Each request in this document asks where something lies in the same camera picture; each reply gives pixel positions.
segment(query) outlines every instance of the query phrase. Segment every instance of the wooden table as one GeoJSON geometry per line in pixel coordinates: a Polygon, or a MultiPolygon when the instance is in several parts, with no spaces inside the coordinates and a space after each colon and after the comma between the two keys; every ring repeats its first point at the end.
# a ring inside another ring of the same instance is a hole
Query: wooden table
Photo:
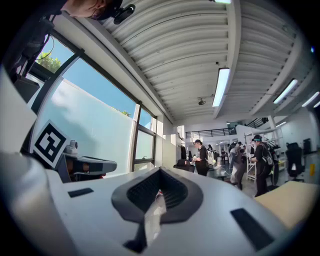
{"type": "Polygon", "coordinates": [[[314,207],[320,186],[316,184],[288,181],[282,186],[255,200],[276,215],[283,224],[292,229],[305,220],[314,207]]]}

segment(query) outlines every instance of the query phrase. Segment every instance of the backpack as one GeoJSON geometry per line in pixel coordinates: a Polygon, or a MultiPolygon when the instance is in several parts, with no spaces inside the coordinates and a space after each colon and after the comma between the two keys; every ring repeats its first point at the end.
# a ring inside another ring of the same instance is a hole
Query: backpack
{"type": "Polygon", "coordinates": [[[267,154],[266,156],[264,156],[264,150],[262,150],[262,159],[271,167],[273,167],[274,164],[274,160],[272,158],[272,155],[270,153],[270,151],[268,150],[267,146],[264,143],[261,143],[261,145],[263,146],[263,149],[266,150],[267,154]]]}

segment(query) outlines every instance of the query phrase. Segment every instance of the cable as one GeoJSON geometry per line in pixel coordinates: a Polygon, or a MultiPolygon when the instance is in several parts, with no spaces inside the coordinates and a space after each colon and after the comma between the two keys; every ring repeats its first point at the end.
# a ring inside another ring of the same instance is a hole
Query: cable
{"type": "Polygon", "coordinates": [[[51,52],[53,51],[53,49],[54,49],[54,47],[55,47],[55,40],[53,39],[53,37],[52,37],[51,35],[48,35],[46,41],[44,42],[44,45],[49,41],[49,38],[52,38],[52,42],[53,42],[53,46],[52,46],[51,51],[50,51],[46,56],[44,56],[44,57],[42,57],[42,58],[37,58],[36,61],[39,61],[39,60],[42,60],[42,59],[48,57],[48,56],[51,54],[51,52]]]}

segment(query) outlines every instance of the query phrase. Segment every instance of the railing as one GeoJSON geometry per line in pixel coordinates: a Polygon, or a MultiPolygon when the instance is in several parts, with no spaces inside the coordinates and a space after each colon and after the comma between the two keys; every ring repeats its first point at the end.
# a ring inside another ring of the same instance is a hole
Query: railing
{"type": "Polygon", "coordinates": [[[187,131],[186,138],[201,138],[201,137],[214,137],[214,136],[226,136],[226,135],[236,135],[236,128],[224,128],[224,129],[214,129],[214,130],[197,130],[197,131],[187,131]]]}
{"type": "Polygon", "coordinates": [[[264,125],[266,122],[268,122],[268,118],[267,117],[262,117],[262,118],[256,118],[254,119],[252,122],[250,122],[249,124],[247,124],[246,126],[251,127],[251,128],[258,128],[262,125],[264,125]]]}

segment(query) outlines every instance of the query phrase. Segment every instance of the ceiling light fixture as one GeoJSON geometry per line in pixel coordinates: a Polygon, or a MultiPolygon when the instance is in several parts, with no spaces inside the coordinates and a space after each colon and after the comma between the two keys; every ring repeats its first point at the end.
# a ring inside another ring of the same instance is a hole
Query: ceiling light fixture
{"type": "Polygon", "coordinates": [[[316,108],[316,107],[318,107],[319,105],[320,105],[320,101],[319,101],[317,104],[315,104],[313,107],[316,108]]]}
{"type": "Polygon", "coordinates": [[[212,103],[212,107],[219,107],[222,97],[225,93],[225,89],[227,86],[227,82],[229,79],[230,68],[219,68],[218,80],[216,83],[214,100],[212,103]]]}
{"type": "Polygon", "coordinates": [[[282,123],[280,123],[280,124],[278,124],[275,128],[277,128],[277,127],[279,127],[279,126],[283,126],[284,124],[286,124],[287,122],[285,121],[285,122],[282,122],[282,123]]]}
{"type": "Polygon", "coordinates": [[[278,104],[297,84],[297,79],[292,79],[288,86],[283,90],[283,92],[275,99],[274,104],[278,104]]]}
{"type": "Polygon", "coordinates": [[[213,0],[215,3],[219,4],[231,4],[231,0],[213,0]]]}
{"type": "Polygon", "coordinates": [[[308,99],[303,105],[302,107],[306,107],[310,102],[312,102],[318,95],[320,92],[316,92],[314,95],[312,95],[312,97],[310,99],[308,99]]]}

